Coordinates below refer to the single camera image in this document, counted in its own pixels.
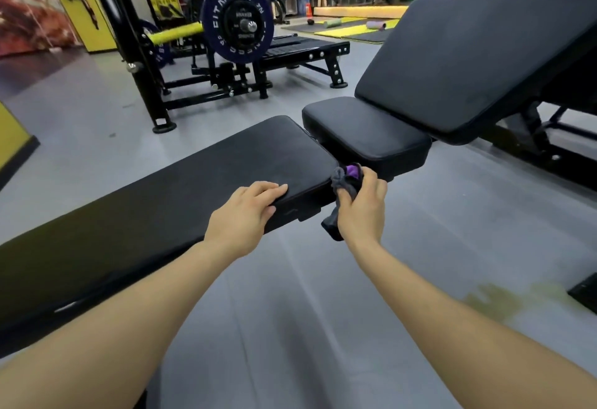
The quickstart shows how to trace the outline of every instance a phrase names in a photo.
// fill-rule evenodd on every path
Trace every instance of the black exercise mat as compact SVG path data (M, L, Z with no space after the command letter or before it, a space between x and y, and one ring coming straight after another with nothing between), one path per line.
M343 39L352 39L355 41L365 41L368 43L381 44L386 40L388 36L390 36L392 30L394 29L386 28L385 30L370 31L368 33L359 33L358 35L344 36Z
M309 24L296 24L294 26L286 26L282 27L285 30L292 30L292 31L302 31L303 33L317 33L318 31L325 31L325 30L338 30L339 28L347 28L353 26L361 26L366 24L371 19L362 19L356 21L348 21L343 22L342 25L336 27L325 28L324 24L318 24L317 22L314 23L312 26Z

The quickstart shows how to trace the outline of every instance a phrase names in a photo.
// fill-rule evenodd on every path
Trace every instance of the forearm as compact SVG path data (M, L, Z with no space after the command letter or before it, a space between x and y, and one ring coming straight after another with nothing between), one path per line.
M0 369L0 408L131 409L230 260L200 243Z
M585 370L441 292L376 244L355 257L465 409L597 407Z

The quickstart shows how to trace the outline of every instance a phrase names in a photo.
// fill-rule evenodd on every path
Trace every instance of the gray cloth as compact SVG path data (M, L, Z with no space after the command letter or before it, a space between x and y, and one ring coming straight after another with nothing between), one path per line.
M330 216L326 217L324 221L321 223L323 228L332 236L332 238L336 240L342 240L340 235L340 231L338 230L338 210L340 209L340 199L338 198L338 189L343 188L350 194L350 197L354 200L358 192L356 189L347 182L346 180L346 172L342 167L336 167L334 172L332 173L332 188L334 189L334 193L336 194L336 207L330 214Z

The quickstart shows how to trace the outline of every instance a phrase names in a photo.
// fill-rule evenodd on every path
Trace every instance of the weight plate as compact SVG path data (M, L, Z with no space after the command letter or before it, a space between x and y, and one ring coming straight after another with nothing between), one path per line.
M141 27L145 33L157 33L160 30L154 26L151 22L145 21L141 19ZM162 69L168 63L172 61L172 50L170 49L169 44L159 44L156 46L153 45L153 56L155 58L155 62L158 64L158 68Z
M267 0L204 0L201 23L212 49L233 63L262 58L272 43L272 7Z

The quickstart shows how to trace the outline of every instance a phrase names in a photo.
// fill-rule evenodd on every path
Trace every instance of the person's left hand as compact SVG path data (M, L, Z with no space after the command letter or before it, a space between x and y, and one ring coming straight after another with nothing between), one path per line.
M204 242L216 244L231 261L250 254L259 244L265 224L276 212L270 206L288 190L288 185L257 181L240 187L210 217Z

